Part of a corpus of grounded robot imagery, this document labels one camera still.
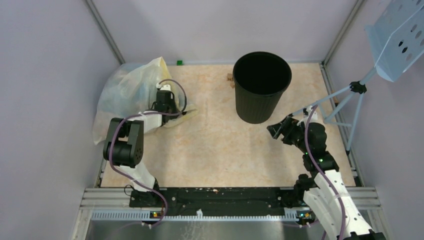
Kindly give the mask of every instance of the perforated metal panel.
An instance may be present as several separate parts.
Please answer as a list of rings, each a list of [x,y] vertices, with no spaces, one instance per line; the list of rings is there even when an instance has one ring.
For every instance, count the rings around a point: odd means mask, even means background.
[[[91,220],[110,220],[110,221],[158,221],[157,218],[150,218],[148,210],[95,210],[92,213]],[[285,209],[284,216],[203,216],[197,213],[194,216],[166,216],[164,221],[219,221],[219,222],[254,222],[254,221],[283,221],[296,222],[296,210]]]
[[[395,82],[424,53],[424,0],[393,0],[365,30],[378,75]]]

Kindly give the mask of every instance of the wooden block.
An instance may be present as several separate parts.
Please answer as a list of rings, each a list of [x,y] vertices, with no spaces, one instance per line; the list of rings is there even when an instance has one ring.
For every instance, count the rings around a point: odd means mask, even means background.
[[[337,105],[339,105],[339,100],[337,99],[337,97],[333,96],[332,100],[334,101],[334,105],[337,107]]]
[[[232,75],[231,73],[228,73],[228,74],[226,75],[226,80],[227,80],[227,81],[233,81],[233,75]]]

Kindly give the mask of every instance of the cable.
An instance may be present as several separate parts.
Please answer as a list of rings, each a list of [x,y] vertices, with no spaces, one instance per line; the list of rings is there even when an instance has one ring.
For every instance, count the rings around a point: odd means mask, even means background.
[[[312,160],[313,165],[315,166],[315,168],[318,170],[318,172],[324,177],[325,181],[329,184],[330,188],[333,190],[334,194],[336,196],[339,195],[339,192],[337,191],[336,187],[333,185],[333,183],[330,181],[330,179],[326,176],[326,174],[323,172],[323,170],[318,166],[317,162],[315,161],[314,156],[312,156],[311,154],[311,149],[309,148],[309,143],[308,143],[308,128],[309,128],[309,123],[311,122],[312,119],[312,115],[314,114],[315,110],[317,110],[318,105],[315,105],[312,107],[312,110],[309,113],[309,117],[307,118],[306,124],[305,124],[305,147],[306,147],[306,151],[307,154],[309,155],[310,159]],[[338,202],[340,203],[340,208],[341,208],[341,227],[340,227],[340,234],[338,235],[338,240],[342,240],[343,239],[343,235],[346,229],[346,210],[345,210],[345,205],[343,204],[342,199],[340,198],[340,196],[337,198]]]
[[[300,225],[300,224],[289,224],[289,223],[283,223],[282,225],[283,225],[283,226],[290,227],[290,228],[303,229],[303,228],[306,228],[306,227],[312,227],[312,226],[314,226],[314,225],[318,224],[319,222],[320,222],[319,220],[316,220],[316,221],[314,221],[314,222],[312,222],[312,223],[310,223],[310,224],[305,224],[305,225]]]
[[[326,240],[327,232],[324,230],[324,233],[322,234],[321,240]]]
[[[125,185],[125,186],[123,187],[123,193],[124,193],[125,195],[127,195],[128,197],[131,197],[131,194],[127,194],[127,192],[126,192],[127,187],[132,188],[132,190],[133,190],[133,191],[134,191],[135,189],[134,189],[134,187],[133,187],[133,186],[131,186],[130,184],[127,184],[127,185]]]
[[[159,82],[159,84],[165,82],[165,81],[171,81],[173,83],[176,83],[178,85],[179,88],[181,88],[182,93],[184,94],[184,107],[182,107],[181,113],[184,112],[184,110],[186,110],[187,107],[187,95],[186,95],[186,91],[184,90],[183,86],[181,86],[181,84],[177,81],[175,81],[174,79],[165,79]]]

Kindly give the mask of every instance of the metal frame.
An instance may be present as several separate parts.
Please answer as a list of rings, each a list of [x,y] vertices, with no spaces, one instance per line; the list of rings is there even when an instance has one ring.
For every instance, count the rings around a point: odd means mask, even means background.
[[[115,58],[120,64],[125,63],[125,59],[122,56],[117,44],[115,43],[111,33],[109,32],[105,22],[103,21],[99,11],[97,10],[93,0],[83,0],[85,4],[87,5],[88,9],[90,10],[90,13],[92,14],[97,26],[99,27],[101,33],[103,34],[107,44],[109,45],[111,51],[113,52]],[[349,29],[351,23],[357,16],[357,13],[363,6],[363,3],[365,0],[357,0],[351,13],[349,14],[348,18],[346,19],[343,27],[341,28],[340,32],[338,33],[334,43],[332,44],[328,54],[326,55],[324,61],[320,64],[320,69],[322,73],[322,77],[324,79],[325,87],[327,89],[328,94],[331,94],[333,92],[333,84],[332,81],[327,73],[327,64],[330,62],[333,53],[339,46],[339,43],[343,39],[346,31]],[[331,106],[333,109],[336,108],[335,103],[332,98],[329,99]],[[341,112],[336,112],[334,115],[336,118],[336,121],[339,123],[345,123],[344,116]],[[345,146],[348,144],[348,135],[349,132],[347,131],[347,124],[339,124],[338,125],[340,134],[343,140],[343,143]],[[356,182],[357,186],[361,186],[361,176],[362,172],[358,167],[357,161],[356,161],[356,154],[355,151],[351,151],[350,155],[348,156],[352,173]],[[104,162],[101,165],[100,172],[98,179],[96,180],[95,186],[100,187],[101,179],[104,173],[104,167],[106,166]],[[283,187],[282,189],[293,189],[291,187]],[[384,213],[382,210],[382,206],[380,204],[380,201],[378,199],[377,192],[374,187],[348,187],[349,194],[351,194],[353,201],[357,205],[359,210],[365,210],[368,213],[368,216],[370,218],[370,224],[373,227],[373,229],[376,232],[383,232],[384,235],[387,237],[388,240],[393,239],[393,234],[390,231],[389,225],[386,221],[386,218],[384,217]],[[84,192],[79,212],[77,215],[77,219],[74,225],[74,231],[72,234],[73,240],[85,240],[87,232],[89,230],[89,224],[92,219],[92,216],[97,211],[101,210],[116,210],[116,211],[128,211],[133,208],[129,207],[130,197],[124,194],[123,188],[87,188]],[[302,207],[302,208],[292,208],[294,211],[305,211],[308,210],[308,208]],[[159,209],[149,209],[149,208],[142,208],[143,210],[154,210],[157,211]]]
[[[124,64],[125,59],[122,56],[121,51],[119,50],[118,45],[116,44],[114,38],[109,32],[108,27],[105,24],[105,21],[103,21],[102,16],[100,16],[100,13],[97,10],[97,7],[94,4],[93,0],[83,0],[83,1],[86,4],[87,8],[90,10],[90,13],[92,17],[94,18],[95,23],[97,24],[101,34],[103,35],[104,39],[109,45],[110,50],[112,51],[116,60],[119,62],[120,65]]]
[[[339,46],[340,42],[342,41],[343,37],[345,36],[346,31],[351,26],[351,23],[361,10],[361,7],[363,6],[363,3],[365,0],[357,0],[355,5],[352,8],[352,11],[349,13],[349,16],[347,17],[346,21],[344,22],[343,26],[340,29],[340,32],[337,34],[337,37],[335,38],[333,44],[330,47],[330,50],[328,51],[327,55],[325,56],[325,59],[322,61],[323,66],[327,66],[327,64],[330,62],[330,59],[333,57],[334,52],[336,51],[337,47]]]

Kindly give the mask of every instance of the tripod stand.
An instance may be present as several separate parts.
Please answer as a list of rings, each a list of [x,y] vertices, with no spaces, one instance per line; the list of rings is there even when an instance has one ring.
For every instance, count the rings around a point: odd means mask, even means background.
[[[360,81],[353,81],[349,84],[349,86],[340,89],[339,91],[336,91],[335,93],[332,93],[318,101],[315,101],[311,104],[308,104],[307,106],[293,112],[292,114],[290,114],[291,116],[294,115],[298,115],[304,112],[304,110],[306,110],[306,108],[308,106],[315,106],[318,105],[319,109],[321,110],[321,114],[322,114],[322,118],[324,119],[324,123],[326,124],[334,124],[334,125],[339,125],[339,126],[344,126],[344,127],[350,127],[350,134],[349,134],[349,139],[347,141],[347,145],[346,145],[346,154],[349,155],[350,151],[351,151],[351,146],[352,146],[352,139],[354,137],[354,132],[355,132],[355,128],[357,126],[357,121],[358,121],[358,116],[359,116],[359,112],[361,110],[361,104],[362,104],[362,100],[364,98],[364,93],[367,92],[367,88],[365,87],[365,84],[368,83],[371,78],[374,76],[374,74],[376,74],[377,70],[375,67],[373,67],[366,75],[365,77],[363,77],[362,80]],[[328,115],[326,116],[326,113],[323,110],[323,107],[321,106],[321,103],[324,101],[327,101],[329,99],[331,99],[334,96],[337,96],[341,93],[344,93],[346,91],[349,91],[350,93],[349,95],[347,95],[338,105],[337,107]],[[343,108],[343,106],[345,106],[349,100],[355,95],[355,94],[359,94],[359,100],[356,106],[356,111],[355,111],[355,116],[353,117],[353,122],[352,123],[342,123],[342,122],[336,122],[336,121],[331,121],[331,119],[338,113],[340,112],[340,110]]]

